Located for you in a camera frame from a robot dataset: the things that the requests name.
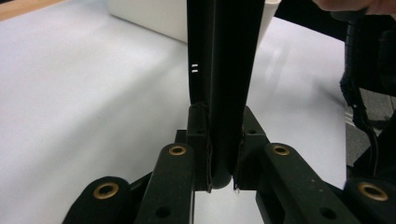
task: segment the white table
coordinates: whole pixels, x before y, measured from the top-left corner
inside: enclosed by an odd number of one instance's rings
[[[93,180],[149,173],[187,125],[187,46],[70,0],[0,22],[0,223],[61,223]],[[274,19],[247,104],[272,142],[345,177],[343,43]],[[255,192],[196,193],[195,223],[262,223]]]

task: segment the person's hand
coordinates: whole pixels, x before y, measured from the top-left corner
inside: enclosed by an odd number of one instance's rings
[[[368,15],[395,15],[396,0],[313,0],[326,11],[357,11],[368,7]]]

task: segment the metal rivet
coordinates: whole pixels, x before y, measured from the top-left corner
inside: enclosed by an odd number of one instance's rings
[[[186,153],[187,149],[181,146],[175,146],[169,148],[169,153],[174,156],[181,156]]]
[[[108,199],[116,195],[120,187],[114,182],[99,185],[93,192],[93,197],[99,200]]]
[[[287,156],[290,154],[290,150],[285,147],[274,147],[273,151],[275,152],[275,154],[280,156]]]
[[[358,188],[361,194],[376,201],[384,202],[389,198],[384,190],[374,184],[362,182]]]

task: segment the hole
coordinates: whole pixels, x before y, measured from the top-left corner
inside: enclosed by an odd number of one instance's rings
[[[389,198],[384,190],[374,184],[363,182],[359,183],[358,188],[364,196],[376,201],[384,202]]]
[[[255,134],[255,133],[256,133],[256,130],[249,129],[249,130],[247,130],[247,133],[248,133],[248,134]]]
[[[174,156],[181,156],[186,153],[187,149],[184,147],[176,146],[169,148],[169,153]]]
[[[334,211],[327,207],[322,207],[319,209],[320,213],[326,217],[327,219],[336,219],[337,216],[335,215]]]
[[[158,208],[155,211],[155,216],[157,217],[169,217],[171,215],[171,210],[167,206]]]
[[[93,191],[93,197],[99,200],[111,198],[116,195],[119,188],[119,185],[114,182],[101,184]]]
[[[281,156],[287,156],[290,154],[290,151],[285,147],[275,147],[274,152],[277,155],[281,155]]]
[[[381,192],[379,192],[377,189],[372,189],[372,188],[365,188],[367,193],[372,194],[374,196],[380,196]]]
[[[183,149],[181,149],[181,147],[175,147],[172,151],[173,151],[174,153],[180,153],[180,152],[183,151]]]
[[[114,188],[112,186],[104,186],[101,189],[99,189],[99,193],[102,195],[107,195],[110,193]]]

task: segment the wooden edge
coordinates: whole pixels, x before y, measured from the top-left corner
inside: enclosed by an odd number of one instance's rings
[[[0,5],[0,21],[48,7],[64,0],[14,0]]]

